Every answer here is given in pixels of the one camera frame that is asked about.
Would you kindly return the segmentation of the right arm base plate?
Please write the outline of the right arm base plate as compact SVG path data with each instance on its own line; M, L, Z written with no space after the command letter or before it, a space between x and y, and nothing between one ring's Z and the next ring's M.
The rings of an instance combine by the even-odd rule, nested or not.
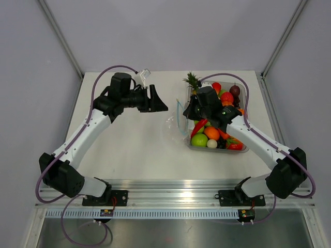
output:
M235 190L219 190L214 198L219 200L221 207L264 207L266 206L264 195L248 197L244 193Z

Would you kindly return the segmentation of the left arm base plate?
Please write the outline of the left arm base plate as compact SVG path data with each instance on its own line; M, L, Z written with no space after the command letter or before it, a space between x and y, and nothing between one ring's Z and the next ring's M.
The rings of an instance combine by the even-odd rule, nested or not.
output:
M128 193L127 190L110 190L101 197L87 196L87 198L83 198L82 205L88 207L125 207L127 206Z

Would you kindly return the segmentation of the red chili pepper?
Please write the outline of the red chili pepper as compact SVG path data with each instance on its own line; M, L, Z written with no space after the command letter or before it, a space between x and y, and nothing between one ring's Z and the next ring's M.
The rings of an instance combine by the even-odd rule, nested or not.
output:
M204 126L205 124L208 122L207 119L202 119L200 120L195 126L194 126L194 129L192 130L192 133L191 133L191 138L193 138L197 133L200 133L201 129L204 129Z

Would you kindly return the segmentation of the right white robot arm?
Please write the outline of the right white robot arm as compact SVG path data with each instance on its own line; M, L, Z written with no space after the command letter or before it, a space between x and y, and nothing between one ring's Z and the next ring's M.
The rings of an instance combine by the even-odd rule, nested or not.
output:
M212 87L202 87L191 95L183 115L190 120L207 120L238 139L271 170L262 176L247 177L236 185L233 195L240 205L264 194L285 199L307 179L306 154L302 149L290 149L260 133L241 111L231 105L223 106Z

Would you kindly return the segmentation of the clear zip top bag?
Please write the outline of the clear zip top bag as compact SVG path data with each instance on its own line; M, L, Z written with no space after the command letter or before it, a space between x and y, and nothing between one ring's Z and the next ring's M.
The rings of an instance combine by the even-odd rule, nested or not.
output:
M170 116L162 124L161 137L169 146L189 145L192 121L183 115L186 106L176 98L174 109L170 111Z

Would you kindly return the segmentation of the orange carrot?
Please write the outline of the orange carrot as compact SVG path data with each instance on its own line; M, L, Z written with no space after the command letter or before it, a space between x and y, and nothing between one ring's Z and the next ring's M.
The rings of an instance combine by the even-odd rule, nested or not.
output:
M221 136L224 140L227 140L227 139L230 138L230 136L229 136L227 133L221 131L220 129L218 129L218 132L219 132L220 136Z

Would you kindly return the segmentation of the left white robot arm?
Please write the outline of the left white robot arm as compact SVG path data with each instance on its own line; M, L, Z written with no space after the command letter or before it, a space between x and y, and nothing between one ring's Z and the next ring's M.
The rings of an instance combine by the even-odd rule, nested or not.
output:
M164 112L168 107L157 95L154 85L146 86L150 71L144 69L135 76L117 72L99 97L92 98L88 115L72 136L52 154L39 158L39 183L57 190L62 196L85 196L89 206L105 206L112 199L112 186L98 178L84 177L78 167L98 136L123 113L136 108L141 113Z

